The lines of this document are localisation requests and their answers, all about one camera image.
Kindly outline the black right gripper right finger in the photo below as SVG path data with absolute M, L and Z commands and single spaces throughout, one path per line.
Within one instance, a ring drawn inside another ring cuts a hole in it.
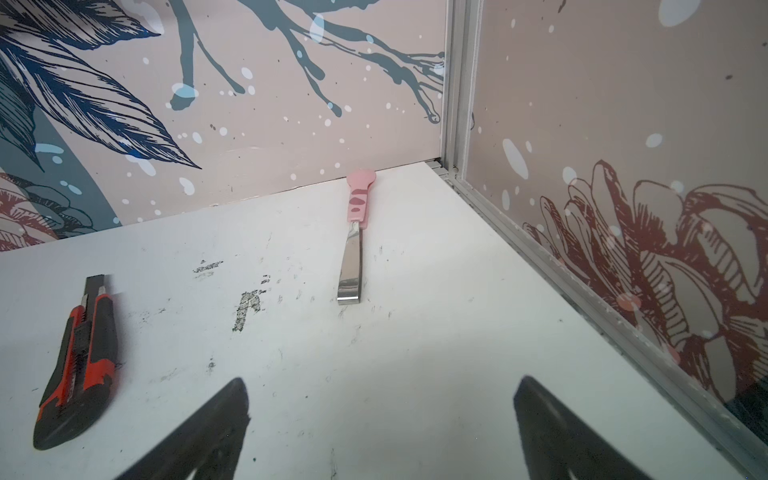
M 522 378 L 513 405 L 531 479 L 650 479 L 535 378 Z

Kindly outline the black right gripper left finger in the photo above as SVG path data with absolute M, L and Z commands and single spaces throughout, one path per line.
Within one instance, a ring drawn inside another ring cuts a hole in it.
M 122 479 L 232 479 L 250 417 L 244 381 L 234 378 Z

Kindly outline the red black utility knife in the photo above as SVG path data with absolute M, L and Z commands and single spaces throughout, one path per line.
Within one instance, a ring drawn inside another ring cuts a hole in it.
M 118 335 L 106 276 L 85 280 L 69 313 L 55 368 L 44 389 L 33 446 L 44 451 L 81 435 L 106 410 L 117 381 Z

